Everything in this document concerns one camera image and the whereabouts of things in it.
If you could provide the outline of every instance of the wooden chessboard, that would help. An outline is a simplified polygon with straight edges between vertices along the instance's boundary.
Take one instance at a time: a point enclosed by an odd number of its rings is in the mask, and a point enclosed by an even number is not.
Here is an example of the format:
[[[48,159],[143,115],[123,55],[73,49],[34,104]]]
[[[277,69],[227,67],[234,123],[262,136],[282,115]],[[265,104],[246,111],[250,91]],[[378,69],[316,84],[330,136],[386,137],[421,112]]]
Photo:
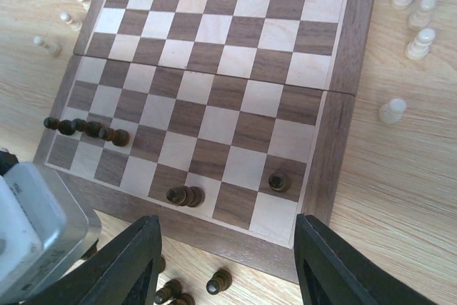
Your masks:
[[[95,209],[158,214],[166,236],[296,281],[295,217],[329,222],[372,3],[92,0],[51,115],[130,142],[46,131],[35,161]],[[184,184],[202,205],[167,202]]]

